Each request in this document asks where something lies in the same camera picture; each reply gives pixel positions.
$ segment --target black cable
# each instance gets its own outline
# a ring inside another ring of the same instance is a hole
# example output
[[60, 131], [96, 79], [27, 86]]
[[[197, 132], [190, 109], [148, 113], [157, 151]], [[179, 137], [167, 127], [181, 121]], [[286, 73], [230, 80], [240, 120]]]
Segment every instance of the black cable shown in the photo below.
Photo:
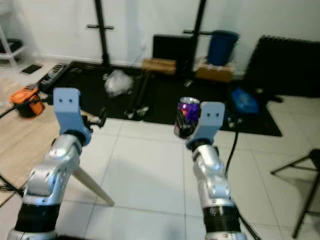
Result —
[[[231, 88], [228, 89], [228, 101], [229, 101], [229, 106], [231, 108], [231, 112], [232, 112], [232, 117], [234, 120], [234, 129], [235, 129], [235, 135], [234, 135], [234, 140], [233, 140], [233, 144], [232, 144], [232, 149], [231, 152], [229, 154], [229, 158], [228, 161], [225, 165], [225, 172], [224, 172], [224, 176], [226, 179], [228, 179], [228, 172], [229, 172], [229, 168], [230, 168], [230, 164], [231, 164], [231, 160], [234, 156], [236, 147], [237, 147], [237, 143], [238, 143], [238, 138], [239, 138], [239, 128], [238, 128], [238, 116], [237, 116], [237, 111], [236, 111], [236, 106], [235, 103], [233, 101], [232, 95], [231, 95]], [[238, 211], [238, 215], [239, 218], [241, 220], [241, 222], [243, 223], [243, 225], [245, 226], [245, 228], [248, 230], [248, 232], [251, 234], [251, 236], [253, 237], [254, 240], [262, 240], [259, 235], [256, 233], [256, 231], [252, 228], [252, 226], [246, 221], [246, 219], [242, 216], [242, 214], [240, 213], [239, 209], [237, 206], [235, 206], [237, 211]]]
[[228, 171], [229, 171], [229, 167], [230, 167], [230, 163], [232, 160], [232, 157], [234, 156], [236, 147], [237, 147], [237, 143], [238, 143], [238, 137], [239, 137], [239, 130], [238, 130], [238, 123], [237, 123], [238, 119], [235, 118], [235, 135], [234, 135], [234, 140], [233, 140], [233, 145], [232, 145], [232, 149], [228, 158], [228, 161], [226, 162], [225, 165], [225, 172], [224, 172], [224, 176], [227, 179], [228, 178]]
[[5, 191], [5, 192], [16, 192], [19, 194], [21, 197], [24, 196], [24, 190], [23, 189], [18, 189], [14, 185], [12, 185], [8, 180], [6, 180], [3, 176], [0, 174], [0, 180], [4, 182], [4, 185], [0, 186], [0, 191]]
[[237, 206], [235, 206], [237, 211], [238, 211], [238, 215], [239, 218], [241, 220], [241, 222], [243, 223], [243, 225], [245, 226], [245, 228], [249, 231], [250, 235], [253, 237], [254, 240], [262, 240], [261, 237], [257, 234], [257, 232], [253, 229], [253, 227], [247, 222], [247, 220], [244, 218], [244, 216], [241, 215], [241, 213], [239, 212], [239, 209]]
[[231, 88], [228, 88], [227, 90], [227, 97], [228, 97], [228, 102], [229, 102], [229, 106], [230, 106], [230, 112], [231, 112], [231, 119], [234, 120], [234, 129], [235, 129], [235, 135], [234, 135], [234, 140], [233, 140], [233, 144], [232, 144], [232, 149], [231, 152], [229, 154], [229, 158], [228, 161], [226, 162], [225, 165], [225, 172], [224, 172], [224, 176], [227, 179], [228, 178], [228, 172], [229, 172], [229, 167], [230, 167], [230, 163], [232, 160], [232, 157], [234, 156], [236, 147], [237, 147], [237, 143], [238, 143], [238, 137], [239, 137], [239, 129], [238, 129], [238, 117], [237, 117], [237, 110], [236, 110], [236, 106], [234, 103], [234, 100], [232, 98], [232, 90]]
[[35, 99], [35, 100], [31, 100], [31, 101], [25, 101], [25, 102], [20, 103], [20, 104], [16, 104], [16, 105], [14, 105], [12, 108], [9, 108], [7, 111], [5, 111], [4, 113], [2, 113], [2, 114], [0, 115], [0, 119], [1, 119], [2, 117], [4, 117], [5, 115], [7, 115], [8, 113], [12, 112], [12, 111], [15, 110], [15, 109], [22, 108], [22, 107], [27, 106], [27, 105], [29, 105], [29, 104], [36, 104], [36, 103], [39, 103], [39, 102], [45, 103], [45, 102], [47, 102], [48, 100], [49, 100], [49, 98]]
[[[25, 101], [23, 103], [20, 103], [20, 104], [16, 104], [14, 105], [13, 107], [9, 108], [7, 111], [3, 112], [1, 115], [0, 115], [0, 119], [3, 118], [5, 115], [7, 115], [8, 113], [12, 112], [13, 110], [15, 109], [19, 109], [19, 108], [22, 108], [24, 106], [27, 106], [29, 104], [35, 104], [35, 103], [39, 103], [39, 102], [47, 102], [49, 101], [51, 98], [50, 97], [47, 97], [47, 98], [44, 98], [44, 99], [35, 99], [35, 100], [31, 100], [31, 101]], [[18, 193], [21, 197], [24, 196], [24, 189], [23, 188], [16, 188], [14, 185], [12, 185], [8, 180], [6, 180], [1, 174], [0, 174], [0, 180], [2, 182], [4, 182], [4, 185], [0, 185], [0, 191], [5, 191], [5, 192], [16, 192]]]

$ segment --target black radiator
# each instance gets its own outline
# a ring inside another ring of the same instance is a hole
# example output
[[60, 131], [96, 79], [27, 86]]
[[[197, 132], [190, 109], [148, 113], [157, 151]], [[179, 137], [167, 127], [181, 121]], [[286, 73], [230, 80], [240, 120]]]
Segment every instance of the black radiator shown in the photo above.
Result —
[[262, 36], [244, 80], [269, 95], [320, 97], [320, 42]]

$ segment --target cardboard box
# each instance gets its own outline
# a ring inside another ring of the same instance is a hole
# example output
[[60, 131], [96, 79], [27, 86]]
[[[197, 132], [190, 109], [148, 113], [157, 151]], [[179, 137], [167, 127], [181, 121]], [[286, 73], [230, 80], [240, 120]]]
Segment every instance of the cardboard box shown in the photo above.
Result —
[[200, 79], [230, 83], [235, 67], [232, 63], [226, 66], [214, 66], [208, 63], [200, 63], [197, 66], [195, 76]]

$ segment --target black stand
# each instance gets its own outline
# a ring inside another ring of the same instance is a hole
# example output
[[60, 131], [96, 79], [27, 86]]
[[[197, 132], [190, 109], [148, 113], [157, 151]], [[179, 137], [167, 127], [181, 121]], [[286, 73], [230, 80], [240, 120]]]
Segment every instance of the black stand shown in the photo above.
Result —
[[[309, 168], [309, 167], [303, 167], [303, 166], [296, 166], [299, 163], [302, 163], [308, 159], [311, 159], [313, 164], [315, 165], [316, 169]], [[310, 152], [308, 156], [304, 156], [296, 161], [290, 162], [284, 166], [281, 166], [273, 171], [271, 171], [272, 175], [275, 175], [277, 172], [285, 170], [287, 168], [295, 168], [295, 169], [302, 169], [302, 170], [308, 170], [308, 171], [316, 171], [316, 177], [312, 183], [312, 187], [310, 190], [310, 193], [304, 202], [304, 205], [302, 207], [302, 210], [300, 212], [298, 221], [294, 227], [292, 237], [295, 239], [299, 233], [300, 227], [302, 225], [302, 222], [305, 218], [306, 214], [310, 214], [313, 216], [320, 217], [320, 212], [310, 211], [309, 208], [311, 206], [311, 203], [313, 202], [313, 199], [315, 197], [315, 193], [317, 192], [317, 188], [319, 186], [319, 180], [320, 180], [320, 149], [314, 149]]]
[[104, 13], [101, 0], [94, 0], [95, 12], [98, 21], [98, 25], [89, 24], [89, 29], [99, 29], [101, 48], [102, 48], [102, 61], [103, 65], [107, 68], [110, 67], [110, 59], [107, 47], [106, 30], [113, 30], [113, 26], [105, 26]]
[[193, 36], [191, 38], [192, 46], [191, 46], [191, 57], [190, 57], [190, 59], [192, 59], [192, 64], [191, 64], [191, 69], [189, 69], [189, 73], [192, 72], [192, 67], [194, 65], [193, 63], [195, 62], [195, 59], [196, 59], [197, 47], [198, 47], [199, 36], [200, 36], [200, 28], [201, 28], [202, 20], [204, 18], [206, 3], [207, 3], [207, 0], [200, 0], [198, 14], [196, 16], [194, 30], [192, 32]]

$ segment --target tripod leg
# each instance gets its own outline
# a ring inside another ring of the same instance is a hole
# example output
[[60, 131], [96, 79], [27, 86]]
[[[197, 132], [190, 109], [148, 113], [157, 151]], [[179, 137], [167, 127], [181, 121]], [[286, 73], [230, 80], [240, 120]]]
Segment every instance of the tripod leg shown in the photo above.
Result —
[[308, 156], [304, 156], [304, 157], [302, 157], [302, 158], [300, 158], [300, 159], [298, 159], [298, 160], [296, 160], [296, 161], [287, 163], [286, 165], [283, 165], [283, 166], [281, 166], [281, 167], [279, 167], [279, 168], [276, 168], [276, 169], [272, 170], [270, 173], [271, 173], [272, 175], [274, 175], [274, 174], [276, 174], [277, 172], [280, 172], [280, 171], [282, 171], [282, 170], [284, 170], [284, 169], [290, 168], [290, 167], [292, 167], [292, 166], [294, 166], [294, 165], [296, 165], [296, 164], [298, 164], [298, 163], [301, 163], [301, 162], [307, 160], [308, 158], [309, 158], [309, 155], [308, 155]]
[[299, 232], [299, 229], [301, 227], [301, 224], [305, 218], [305, 215], [306, 215], [306, 212], [309, 210], [309, 207], [312, 203], [312, 200], [314, 199], [314, 196], [315, 196], [315, 193], [316, 193], [316, 190], [318, 188], [318, 185], [319, 185], [319, 180], [320, 180], [320, 172], [318, 172], [316, 174], [316, 177], [315, 177], [315, 180], [313, 182], [313, 185], [312, 185], [312, 188], [310, 190], [310, 193], [308, 195], [308, 198], [305, 200], [305, 203], [303, 205], [303, 208], [301, 210], [301, 213], [299, 215], [299, 218], [298, 218], [298, 221], [294, 227], [294, 231], [292, 233], [292, 238], [296, 238], [297, 235], [298, 235], [298, 232]]
[[81, 167], [74, 171], [72, 175], [88, 189], [105, 200], [109, 206], [115, 205], [115, 202], [111, 199], [111, 197]]

